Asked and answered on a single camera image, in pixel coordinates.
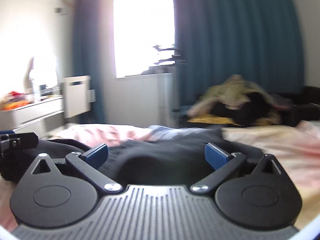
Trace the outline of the black shorts garment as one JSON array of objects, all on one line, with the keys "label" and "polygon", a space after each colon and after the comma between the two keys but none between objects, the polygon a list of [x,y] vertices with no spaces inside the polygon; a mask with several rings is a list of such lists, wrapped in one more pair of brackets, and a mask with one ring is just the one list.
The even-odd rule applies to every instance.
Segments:
[{"label": "black shorts garment", "polygon": [[[258,148],[223,139],[219,127],[170,129],[162,130],[155,141],[125,140],[109,147],[107,160],[98,170],[121,185],[191,186],[213,172],[204,155],[208,143],[228,153],[243,153],[250,160],[263,156]],[[40,140],[35,148],[1,155],[1,176],[17,183],[40,153],[55,159],[90,149],[89,144],[73,139]]]}]

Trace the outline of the pile of clothes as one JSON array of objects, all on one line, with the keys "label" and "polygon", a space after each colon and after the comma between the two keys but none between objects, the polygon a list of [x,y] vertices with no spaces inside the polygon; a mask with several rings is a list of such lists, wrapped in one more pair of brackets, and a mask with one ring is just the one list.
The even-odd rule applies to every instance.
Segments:
[{"label": "pile of clothes", "polygon": [[281,123],[281,111],[290,110],[292,100],[270,94],[241,75],[209,87],[187,110],[189,122],[234,126],[267,126]]}]

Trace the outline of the metal clothes drying rack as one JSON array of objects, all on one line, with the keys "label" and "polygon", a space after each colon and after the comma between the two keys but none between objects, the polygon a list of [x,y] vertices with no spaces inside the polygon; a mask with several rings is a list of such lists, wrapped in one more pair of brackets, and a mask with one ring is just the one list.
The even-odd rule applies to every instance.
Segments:
[{"label": "metal clothes drying rack", "polygon": [[161,64],[175,64],[185,62],[186,59],[182,51],[176,47],[161,47],[159,45],[153,46],[157,51],[158,60],[154,63],[156,66]]}]

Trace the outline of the colourful clutter on desk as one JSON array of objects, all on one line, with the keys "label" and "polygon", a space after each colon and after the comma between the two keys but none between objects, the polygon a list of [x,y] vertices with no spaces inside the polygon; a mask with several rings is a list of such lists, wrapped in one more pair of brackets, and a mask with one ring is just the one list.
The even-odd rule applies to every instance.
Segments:
[{"label": "colourful clutter on desk", "polygon": [[29,104],[25,94],[9,92],[1,99],[1,111],[9,111]]}]

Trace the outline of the white desk with drawers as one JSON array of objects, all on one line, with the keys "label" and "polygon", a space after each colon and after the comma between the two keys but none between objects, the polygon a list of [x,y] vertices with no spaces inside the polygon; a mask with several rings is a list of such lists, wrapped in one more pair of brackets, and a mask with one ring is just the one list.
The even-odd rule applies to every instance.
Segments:
[{"label": "white desk with drawers", "polygon": [[34,132],[39,138],[47,138],[63,128],[63,114],[63,97],[55,96],[13,110],[1,111],[1,131]]}]

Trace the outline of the pastel pink blue bed sheet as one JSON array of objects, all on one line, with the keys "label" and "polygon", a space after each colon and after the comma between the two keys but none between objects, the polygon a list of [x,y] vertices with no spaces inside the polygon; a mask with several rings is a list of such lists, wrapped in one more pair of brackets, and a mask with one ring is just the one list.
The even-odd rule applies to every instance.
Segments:
[{"label": "pastel pink blue bed sheet", "polygon": [[[230,142],[260,149],[264,154],[276,156],[298,188],[303,198],[303,208],[296,222],[303,228],[319,214],[319,127],[310,122],[301,122],[297,127],[265,126],[222,129],[222,137]],[[91,148],[106,144],[117,146],[125,140],[155,141],[162,130],[185,129],[153,125],[140,128],[129,125],[90,124],[75,125],[61,131],[50,139],[73,139],[87,143]],[[1,226],[11,231],[16,221],[11,213],[9,199],[17,183],[1,176]]]}]

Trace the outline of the teal curtain right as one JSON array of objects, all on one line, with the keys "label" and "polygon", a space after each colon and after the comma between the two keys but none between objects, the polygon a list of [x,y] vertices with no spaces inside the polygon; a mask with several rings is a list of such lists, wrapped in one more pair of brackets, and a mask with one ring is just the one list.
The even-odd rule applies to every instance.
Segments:
[{"label": "teal curtain right", "polygon": [[233,74],[268,92],[304,85],[303,44],[293,0],[173,0],[179,100],[194,104]]}]

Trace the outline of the teal curtain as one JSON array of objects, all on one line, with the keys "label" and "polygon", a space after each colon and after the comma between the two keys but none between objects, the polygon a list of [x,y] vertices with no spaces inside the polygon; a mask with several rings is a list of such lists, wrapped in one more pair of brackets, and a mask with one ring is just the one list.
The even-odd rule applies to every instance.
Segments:
[{"label": "teal curtain", "polygon": [[89,88],[95,91],[95,102],[89,112],[80,115],[80,122],[106,124],[109,78],[103,62],[104,49],[101,30],[101,1],[75,0],[72,62],[73,75],[91,77]]},{"label": "teal curtain", "polygon": [[304,85],[303,44],[293,0],[173,0],[179,100],[194,104],[233,74],[268,92]]}]

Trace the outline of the teal curtain left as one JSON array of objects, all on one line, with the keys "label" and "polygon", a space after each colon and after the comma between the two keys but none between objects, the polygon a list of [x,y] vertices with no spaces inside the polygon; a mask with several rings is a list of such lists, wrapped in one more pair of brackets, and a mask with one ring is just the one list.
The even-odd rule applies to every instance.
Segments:
[{"label": "teal curtain left", "polygon": [[95,102],[89,112],[80,115],[80,122],[106,124],[109,78],[103,62],[104,49],[101,30],[101,1],[75,0],[72,62],[73,75],[91,77],[89,88],[95,91]]}]

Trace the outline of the white wall heater panel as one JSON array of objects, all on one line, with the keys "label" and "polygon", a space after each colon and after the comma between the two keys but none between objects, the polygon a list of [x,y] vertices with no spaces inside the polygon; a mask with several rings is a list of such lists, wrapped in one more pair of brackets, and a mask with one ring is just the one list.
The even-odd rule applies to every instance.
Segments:
[{"label": "white wall heater panel", "polygon": [[73,118],[91,110],[89,85],[91,77],[65,77],[62,82],[65,118]]}]

